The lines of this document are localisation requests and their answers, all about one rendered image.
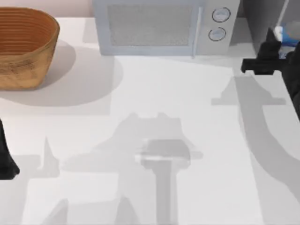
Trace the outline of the blue and white carton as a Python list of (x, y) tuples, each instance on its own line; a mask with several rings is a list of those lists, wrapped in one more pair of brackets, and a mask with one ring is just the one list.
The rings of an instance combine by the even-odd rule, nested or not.
[(279, 50), (279, 58), (285, 59), (289, 52), (295, 50), (295, 47), (300, 42), (300, 29), (289, 28), (288, 26), (276, 26), (274, 35), (277, 41), (281, 43)]

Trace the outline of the pale microwave oven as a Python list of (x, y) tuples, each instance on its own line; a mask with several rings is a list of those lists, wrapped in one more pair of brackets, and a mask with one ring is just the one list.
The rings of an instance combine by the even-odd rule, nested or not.
[[(229, 48), (235, 20), (239, 10), (240, 0), (199, 0), (202, 7), (202, 18), (200, 24), (200, 33), (197, 43), (197, 55), (222, 55)], [(226, 7), (230, 9), (231, 16), (225, 22), (215, 22), (212, 19), (212, 12), (216, 8)], [(213, 42), (208, 38), (210, 30), (222, 27), (226, 30), (226, 37), (218, 42)]]

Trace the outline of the round microwave knob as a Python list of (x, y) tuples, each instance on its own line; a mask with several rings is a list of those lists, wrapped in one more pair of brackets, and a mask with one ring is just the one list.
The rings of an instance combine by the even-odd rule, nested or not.
[(213, 42), (218, 42), (226, 37), (226, 30), (222, 27), (212, 29), (208, 33), (208, 38)]
[(216, 8), (212, 12), (212, 19), (217, 23), (223, 23), (227, 21), (231, 16), (230, 9), (226, 7)]

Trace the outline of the microwave oven door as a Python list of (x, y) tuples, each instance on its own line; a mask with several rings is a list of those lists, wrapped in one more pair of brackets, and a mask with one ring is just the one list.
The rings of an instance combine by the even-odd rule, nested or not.
[(199, 0), (92, 0), (102, 55), (191, 56)]

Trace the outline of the brown woven wooden basket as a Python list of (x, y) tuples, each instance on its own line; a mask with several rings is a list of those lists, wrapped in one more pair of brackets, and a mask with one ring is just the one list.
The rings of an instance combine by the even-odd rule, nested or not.
[(0, 90), (29, 90), (44, 81), (60, 25), (28, 7), (0, 7)]

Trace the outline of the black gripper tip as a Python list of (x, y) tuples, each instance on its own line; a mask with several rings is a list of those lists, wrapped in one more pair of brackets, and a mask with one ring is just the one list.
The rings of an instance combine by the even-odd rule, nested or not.
[(20, 169), (9, 152), (3, 123), (0, 119), (0, 180), (13, 180), (19, 173)]

